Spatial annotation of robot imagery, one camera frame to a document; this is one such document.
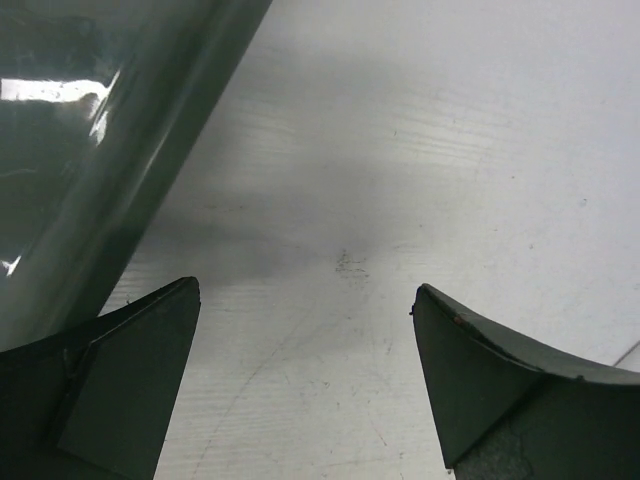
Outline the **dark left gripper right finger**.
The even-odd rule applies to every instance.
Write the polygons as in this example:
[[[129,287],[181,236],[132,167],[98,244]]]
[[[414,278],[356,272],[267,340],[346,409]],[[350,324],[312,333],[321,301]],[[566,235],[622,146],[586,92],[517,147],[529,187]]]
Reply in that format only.
[[[411,316],[456,478],[638,478],[638,373],[557,350],[428,284]]]

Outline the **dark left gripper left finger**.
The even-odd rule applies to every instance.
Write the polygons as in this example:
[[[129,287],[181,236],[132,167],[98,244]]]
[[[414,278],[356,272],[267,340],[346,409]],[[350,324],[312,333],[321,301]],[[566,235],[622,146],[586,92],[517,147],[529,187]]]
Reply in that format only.
[[[184,277],[2,352],[2,478],[153,478],[200,307]]]

